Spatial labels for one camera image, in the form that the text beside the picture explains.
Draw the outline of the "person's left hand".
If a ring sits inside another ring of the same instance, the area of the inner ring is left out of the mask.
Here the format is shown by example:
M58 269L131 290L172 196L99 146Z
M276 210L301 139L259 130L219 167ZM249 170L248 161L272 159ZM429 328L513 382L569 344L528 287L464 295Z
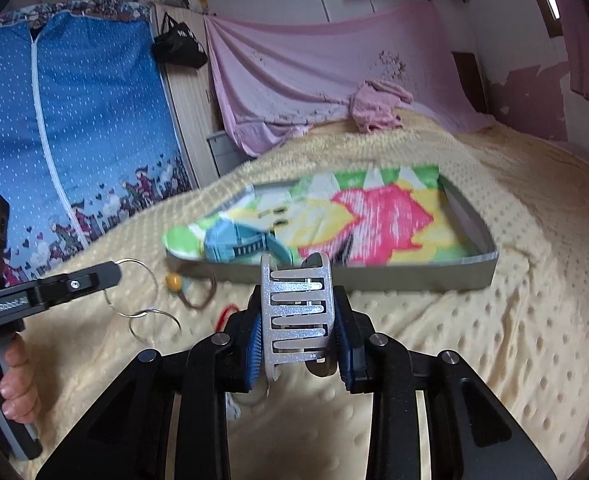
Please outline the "person's left hand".
M40 394L34 378L34 366L29 359L23 338L14 334L5 352L8 363L0 380L0 394L6 419L18 424L34 424L40 414Z

